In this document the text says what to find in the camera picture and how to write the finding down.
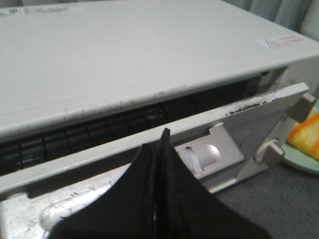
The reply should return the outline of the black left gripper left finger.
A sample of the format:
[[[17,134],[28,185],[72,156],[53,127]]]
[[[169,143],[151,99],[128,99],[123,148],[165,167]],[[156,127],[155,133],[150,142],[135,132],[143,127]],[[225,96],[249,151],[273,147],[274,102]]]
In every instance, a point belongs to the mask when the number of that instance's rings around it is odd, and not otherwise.
[[[89,206],[57,223],[51,239],[151,239],[157,148],[143,144],[120,179]]]

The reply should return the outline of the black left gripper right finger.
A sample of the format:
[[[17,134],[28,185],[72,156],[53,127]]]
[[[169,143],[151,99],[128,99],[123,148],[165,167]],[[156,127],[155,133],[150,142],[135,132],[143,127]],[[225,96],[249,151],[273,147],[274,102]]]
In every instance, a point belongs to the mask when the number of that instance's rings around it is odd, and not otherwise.
[[[157,155],[156,238],[269,239],[261,226],[221,203],[192,175],[162,132]]]

